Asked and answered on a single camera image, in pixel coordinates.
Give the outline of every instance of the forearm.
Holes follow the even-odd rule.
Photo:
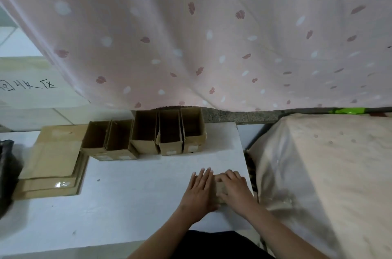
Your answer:
[[[260,205],[249,210],[246,219],[280,259],[328,259],[319,250],[297,236]]]
[[[170,258],[190,227],[181,213],[175,211],[169,220],[127,259]]]

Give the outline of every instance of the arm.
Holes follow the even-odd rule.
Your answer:
[[[227,194],[219,196],[240,216],[247,219],[280,259],[328,259],[323,253],[297,236],[269,211],[259,205],[237,171],[219,175]]]
[[[192,174],[188,188],[173,215],[127,259],[170,258],[192,224],[217,209],[208,203],[214,172],[208,168],[203,173],[204,168],[197,177],[195,172]]]

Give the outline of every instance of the bright green object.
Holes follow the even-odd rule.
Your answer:
[[[328,113],[360,115],[360,114],[365,113],[365,108],[364,107],[348,107],[348,108],[330,110]]]

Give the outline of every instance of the person's right arm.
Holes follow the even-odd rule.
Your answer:
[[[279,259],[328,259],[323,253],[297,236],[269,211],[259,205],[246,180],[237,171],[219,175],[227,194],[221,197],[236,213],[247,219]]]

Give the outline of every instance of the person's left hand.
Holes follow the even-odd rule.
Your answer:
[[[209,212],[218,209],[217,204],[210,203],[210,190],[214,172],[209,167],[205,173],[204,168],[196,177],[194,172],[190,177],[189,185],[176,210],[182,218],[189,223],[189,227],[200,221]]]

